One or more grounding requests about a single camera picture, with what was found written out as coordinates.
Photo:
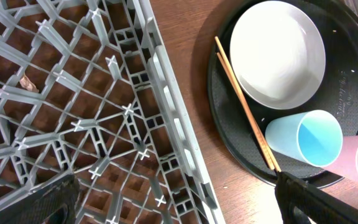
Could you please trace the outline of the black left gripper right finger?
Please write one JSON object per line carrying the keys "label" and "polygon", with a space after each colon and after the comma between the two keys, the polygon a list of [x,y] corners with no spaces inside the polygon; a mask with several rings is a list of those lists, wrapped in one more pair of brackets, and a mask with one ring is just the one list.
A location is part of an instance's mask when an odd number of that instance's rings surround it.
{"label": "black left gripper right finger", "polygon": [[275,197],[284,223],[358,223],[358,209],[287,172],[279,172]]}

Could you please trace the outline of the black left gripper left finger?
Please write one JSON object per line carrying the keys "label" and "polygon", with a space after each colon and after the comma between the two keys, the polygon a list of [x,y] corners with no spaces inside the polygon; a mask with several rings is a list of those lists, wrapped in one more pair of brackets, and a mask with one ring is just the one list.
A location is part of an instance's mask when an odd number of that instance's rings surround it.
{"label": "black left gripper left finger", "polygon": [[0,211],[3,223],[74,223],[80,185],[73,174],[36,191]]}

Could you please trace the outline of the light blue plastic cup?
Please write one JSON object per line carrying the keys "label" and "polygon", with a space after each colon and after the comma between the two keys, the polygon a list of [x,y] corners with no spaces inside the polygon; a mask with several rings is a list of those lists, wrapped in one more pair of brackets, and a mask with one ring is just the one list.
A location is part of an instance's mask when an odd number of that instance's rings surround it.
{"label": "light blue plastic cup", "polygon": [[340,155],[343,134],[327,111],[313,110],[271,121],[265,130],[270,148],[315,167],[326,167]]}

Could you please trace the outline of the wooden chopstick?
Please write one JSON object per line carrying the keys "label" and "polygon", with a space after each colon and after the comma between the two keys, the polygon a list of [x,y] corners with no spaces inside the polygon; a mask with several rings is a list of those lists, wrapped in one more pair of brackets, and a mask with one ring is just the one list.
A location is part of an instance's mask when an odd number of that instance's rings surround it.
{"label": "wooden chopstick", "polygon": [[243,110],[247,116],[247,119],[250,123],[250,126],[254,132],[254,135],[256,137],[256,140],[260,146],[260,149],[262,151],[262,155],[267,163],[267,166],[270,170],[274,170],[276,172],[281,172],[281,168],[271,150],[271,148],[269,147],[269,145],[267,144],[267,141],[261,131],[261,129],[259,128],[259,125],[257,124],[254,115],[252,114],[249,105],[247,103],[247,100],[242,92],[241,87],[239,86],[239,83],[237,81],[237,78],[234,74],[234,71],[231,67],[231,64],[227,58],[227,55],[221,45],[220,39],[218,36],[214,37],[214,40],[216,42],[216,45],[219,49],[219,52],[216,54],[219,61],[221,62],[221,65],[223,66],[224,71],[226,72],[226,75],[231,83],[232,88],[234,89],[242,107]]}
{"label": "wooden chopstick", "polygon": [[270,170],[275,170],[275,165],[272,161],[272,158],[270,157],[269,151],[267,150],[267,144],[265,143],[265,140],[262,139],[262,132],[261,132],[259,126],[257,125],[257,123],[248,107],[245,96],[242,94],[241,89],[238,89],[238,87],[236,87],[236,84],[234,83],[234,80],[233,80],[233,76],[230,74],[229,69],[227,67],[227,63],[224,61],[223,56],[220,53],[217,53],[216,55],[217,55],[219,61],[221,62],[221,65],[222,65],[222,67],[231,83],[231,86],[232,86],[234,92],[236,93],[238,100],[240,101],[242,110],[246,114],[248,122],[251,126],[251,130],[256,137],[258,146],[260,147],[260,154],[264,158],[264,160],[267,164],[267,167]]}

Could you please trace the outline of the white round plate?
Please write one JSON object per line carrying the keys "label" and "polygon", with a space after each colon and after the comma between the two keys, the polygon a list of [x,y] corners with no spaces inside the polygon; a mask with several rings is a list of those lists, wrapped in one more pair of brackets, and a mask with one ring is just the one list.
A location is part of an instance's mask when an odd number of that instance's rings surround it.
{"label": "white round plate", "polygon": [[324,78],[326,54],[318,28],[300,8],[283,1],[260,2],[241,15],[229,56],[241,88],[276,110],[303,105]]}

